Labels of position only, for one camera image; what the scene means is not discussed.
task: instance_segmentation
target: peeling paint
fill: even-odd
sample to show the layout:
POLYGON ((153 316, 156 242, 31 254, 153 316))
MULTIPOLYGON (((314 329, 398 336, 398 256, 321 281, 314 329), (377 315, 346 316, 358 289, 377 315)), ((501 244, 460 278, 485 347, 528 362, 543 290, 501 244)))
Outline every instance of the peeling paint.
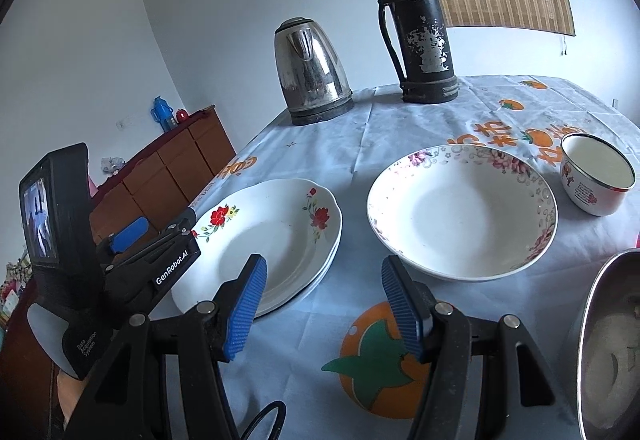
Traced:
POLYGON ((444 52, 446 44, 444 27, 436 24, 423 25, 420 29, 407 33, 406 42, 412 52, 422 56, 420 68, 425 73, 444 72, 449 70, 446 65, 449 52, 444 52))

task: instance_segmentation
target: blue gripper pad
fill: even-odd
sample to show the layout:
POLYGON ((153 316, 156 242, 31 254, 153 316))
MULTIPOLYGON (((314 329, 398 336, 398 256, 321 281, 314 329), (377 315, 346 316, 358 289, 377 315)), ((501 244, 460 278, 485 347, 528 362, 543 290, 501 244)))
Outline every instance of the blue gripper pad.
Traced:
POLYGON ((149 222, 141 216, 111 239, 111 250, 117 255, 126 251, 149 230, 149 222))
POLYGON ((383 260, 382 286, 404 346, 414 354, 418 362, 422 362, 422 340, 433 327, 431 311, 415 289, 413 280, 397 256, 389 256, 383 260))
POLYGON ((226 340, 223 354, 229 362, 241 352, 260 304, 267 283, 267 261, 259 255, 251 255, 235 283, 244 284, 236 304, 229 313, 226 324, 226 340))

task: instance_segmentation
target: display screen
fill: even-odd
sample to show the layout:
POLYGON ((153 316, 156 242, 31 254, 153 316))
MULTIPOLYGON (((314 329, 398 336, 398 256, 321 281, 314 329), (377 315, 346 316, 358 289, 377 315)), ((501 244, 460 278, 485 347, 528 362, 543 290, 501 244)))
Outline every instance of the display screen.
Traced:
POLYGON ((24 192, 25 235, 29 240, 29 254, 39 258, 58 257, 48 204, 47 189, 40 178, 24 192))

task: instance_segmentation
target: metal screw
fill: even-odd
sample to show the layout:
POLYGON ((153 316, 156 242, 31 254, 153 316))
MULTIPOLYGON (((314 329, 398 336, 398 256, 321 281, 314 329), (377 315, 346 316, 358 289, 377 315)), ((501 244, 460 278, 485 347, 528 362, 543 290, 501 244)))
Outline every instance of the metal screw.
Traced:
POLYGON ((506 324, 509 328, 517 328, 518 326, 520 326, 520 319, 518 319, 514 315, 507 314, 502 318, 502 320, 504 321, 504 324, 506 324))
POLYGON ((129 324, 131 326, 140 326, 144 324, 145 321, 146 321, 146 317, 144 314, 133 314, 129 318, 129 324))
POLYGON ((453 314, 453 307, 446 301, 440 301, 439 303, 436 303, 435 308, 438 314, 441 314, 441 315, 453 314))
POLYGON ((200 301, 196 306, 196 310, 199 314, 210 314, 216 309, 216 304, 213 301, 200 301))

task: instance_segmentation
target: kettle lid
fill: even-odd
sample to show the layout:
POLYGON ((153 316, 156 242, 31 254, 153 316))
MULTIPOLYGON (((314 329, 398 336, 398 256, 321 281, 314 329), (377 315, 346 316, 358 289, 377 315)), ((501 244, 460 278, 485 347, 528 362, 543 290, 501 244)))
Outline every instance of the kettle lid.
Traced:
POLYGON ((279 33, 281 30, 289 29, 290 27, 295 27, 295 26, 308 24, 308 23, 313 23, 313 20, 311 20, 310 18, 301 18, 300 16, 297 16, 295 18, 290 18, 289 20, 284 20, 282 24, 276 29, 276 34, 279 33))

